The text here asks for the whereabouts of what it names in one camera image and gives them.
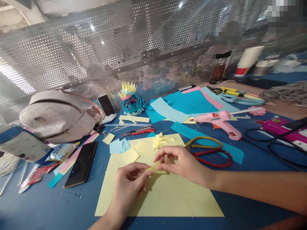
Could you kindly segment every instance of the backpack strap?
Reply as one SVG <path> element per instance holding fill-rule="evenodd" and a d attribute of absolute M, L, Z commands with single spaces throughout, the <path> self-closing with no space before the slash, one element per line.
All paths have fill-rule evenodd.
<path fill-rule="evenodd" d="M 99 125 L 102 124 L 102 120 L 103 120 L 103 118 L 104 118 L 103 112 L 102 112 L 101 108 L 100 108 L 95 102 L 91 101 L 91 100 L 88 99 L 87 97 L 84 97 L 84 96 L 82 96 L 82 95 L 80 95 L 80 94 L 76 94 L 76 93 L 73 93 L 73 92 L 64 91 L 64 89 L 63 89 L 62 87 L 57 88 L 57 89 L 55 89 L 55 90 L 58 90 L 58 91 L 60 91 L 60 92 L 62 92 L 62 93 L 65 93 L 65 94 L 68 94 L 68 95 L 77 97 L 77 98 L 79 98 L 79 99 L 81 99 L 81 100 L 83 100 L 83 101 L 89 103 L 89 104 L 92 106 L 93 110 L 95 111 L 95 117 L 94 117 L 94 119 L 95 119 L 96 121 L 98 120 L 98 124 L 99 124 Z"/>

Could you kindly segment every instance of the smartphone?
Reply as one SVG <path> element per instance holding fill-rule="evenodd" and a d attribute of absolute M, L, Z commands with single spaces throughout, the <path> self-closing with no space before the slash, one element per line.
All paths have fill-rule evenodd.
<path fill-rule="evenodd" d="M 87 182 L 92 168 L 98 142 L 91 142 L 81 147 L 76 163 L 71 170 L 64 188 L 84 184 Z"/>
<path fill-rule="evenodd" d="M 106 116 L 110 116 L 111 114 L 116 114 L 115 109 L 113 108 L 113 105 L 111 104 L 108 95 L 104 94 L 98 97 L 98 101 Z"/>

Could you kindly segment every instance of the black cable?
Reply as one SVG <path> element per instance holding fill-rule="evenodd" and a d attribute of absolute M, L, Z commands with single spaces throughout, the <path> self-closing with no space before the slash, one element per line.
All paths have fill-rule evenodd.
<path fill-rule="evenodd" d="M 264 129 L 250 129 L 250 130 L 247 130 L 247 131 L 245 132 L 245 134 L 246 134 L 246 136 L 247 136 L 249 139 L 251 139 L 251 140 L 253 140 L 253 141 L 257 141 L 257 142 L 270 142 L 270 141 L 275 141 L 275 140 L 279 139 L 279 140 L 281 140 L 281 141 L 284 141 L 284 142 L 287 142 L 287 143 L 291 144 L 292 146 L 288 146 L 288 145 L 285 145 L 285 144 L 282 144 L 282 143 L 270 143 L 270 144 L 268 144 L 268 149 L 269 149 L 271 152 L 267 152 L 267 151 L 265 151 L 265 152 L 267 152 L 267 153 L 269 153 L 270 155 L 272 155 L 272 156 L 278 158 L 279 160 L 283 161 L 284 163 L 286 163 L 287 165 L 291 166 L 292 168 L 298 170 L 296 167 L 294 167 L 294 166 L 292 166 L 292 165 L 290 165 L 290 164 L 293 164 L 293 165 L 296 165 L 296 166 L 300 166 L 300 167 L 302 167 L 302 168 L 307 168 L 307 165 L 301 165 L 301 164 L 295 163 L 295 162 L 293 162 L 293 161 L 291 161 L 291 160 L 289 160 L 289 159 L 286 159 L 286 158 L 284 158 L 284 157 L 278 155 L 278 154 L 272 149 L 272 145 L 281 145 L 281 146 L 289 147 L 289 148 L 298 150 L 298 151 L 300 151 L 301 153 L 307 155 L 307 152 L 306 152 L 304 149 L 302 149 L 301 147 L 299 147 L 299 146 L 293 144 L 293 143 L 290 142 L 288 139 L 284 138 L 284 136 L 286 136 L 286 135 L 288 135 L 288 134 L 290 134 L 290 133 L 293 133 L 293 132 L 299 130 L 300 128 L 301 128 L 301 127 L 297 127 L 297 128 L 295 128 L 295 129 L 290 130 L 289 132 L 286 132 L 286 133 L 282 134 L 282 135 L 279 135 L 279 134 L 277 134 L 277 133 L 275 133 L 275 132 L 268 131 L 268 130 L 264 130 Z M 273 135 L 273 136 L 275 136 L 275 137 L 274 137 L 274 138 L 271 138 L 271 139 L 268 139 L 268 140 L 257 140 L 257 139 L 254 139 L 254 138 L 250 137 L 250 135 L 249 135 L 248 133 L 251 132 L 251 131 L 262 131 L 262 132 L 266 132 L 266 133 L 268 133 L 268 134 L 271 134 L 271 135 Z"/>

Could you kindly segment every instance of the white backpack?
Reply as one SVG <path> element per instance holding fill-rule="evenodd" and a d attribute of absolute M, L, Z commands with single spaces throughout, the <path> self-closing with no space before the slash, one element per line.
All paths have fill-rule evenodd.
<path fill-rule="evenodd" d="M 92 107 L 84 110 L 80 100 Z M 52 144 L 63 144 L 93 135 L 96 123 L 101 125 L 103 112 L 84 96 L 62 89 L 39 92 L 19 115 L 21 123 L 32 129 L 41 139 Z"/>

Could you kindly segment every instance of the hot glue gun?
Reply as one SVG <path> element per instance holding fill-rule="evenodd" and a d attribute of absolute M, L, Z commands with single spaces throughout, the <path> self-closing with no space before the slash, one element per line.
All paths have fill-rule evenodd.
<path fill-rule="evenodd" d="M 230 112 L 230 113 L 228 111 L 220 111 L 218 114 L 207 113 L 204 115 L 197 116 L 191 119 L 191 121 L 196 121 L 199 123 L 210 122 L 213 124 L 214 128 L 222 128 L 223 130 L 225 130 L 228 133 L 230 139 L 234 141 L 238 141 L 242 138 L 242 134 L 235 127 L 229 124 L 227 121 L 230 119 L 232 114 L 245 113 L 245 112 L 259 110 L 259 109 L 262 109 L 262 107 L 257 107 L 254 109 L 240 110 L 240 111 Z"/>

